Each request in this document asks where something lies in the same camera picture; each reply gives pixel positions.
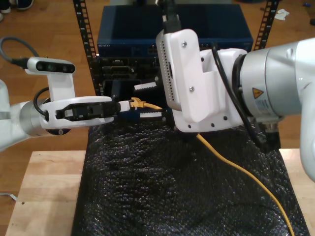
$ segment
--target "blue equipment box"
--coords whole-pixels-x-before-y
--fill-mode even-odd
[[[201,50],[216,42],[219,48],[252,49],[253,39],[237,4],[179,4],[183,29],[194,30]],[[105,6],[97,40],[101,58],[157,57],[156,36],[163,29],[156,5]]]

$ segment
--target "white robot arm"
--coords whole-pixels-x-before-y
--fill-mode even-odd
[[[248,54],[242,49],[200,52],[194,31],[162,31],[158,56],[177,128],[210,132],[255,119],[273,133],[283,117],[302,114],[301,159],[315,181],[314,45],[312,38]]]
[[[25,64],[28,74],[46,75],[50,99],[10,106],[8,90],[0,80],[0,150],[31,137],[63,135],[69,129],[109,123],[119,112],[130,110],[131,101],[112,101],[110,97],[75,97],[75,66],[65,60],[33,57]]]

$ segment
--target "shoe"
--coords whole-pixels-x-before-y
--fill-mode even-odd
[[[34,0],[16,0],[17,9],[20,11],[25,11],[31,8],[33,3],[34,3]]]
[[[8,0],[0,0],[0,13],[7,14],[11,12],[11,4]]]

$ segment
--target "yellow warning sticker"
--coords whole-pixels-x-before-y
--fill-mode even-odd
[[[261,91],[256,88],[252,88],[252,93],[254,95],[254,98],[256,99],[256,98],[259,98],[259,96],[261,96],[264,93],[264,91]]]

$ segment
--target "black bubble wrap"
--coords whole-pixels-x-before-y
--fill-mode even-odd
[[[279,199],[297,236],[310,235],[278,151],[241,129],[203,134]],[[289,236],[273,202],[195,135],[162,121],[90,128],[73,236]]]

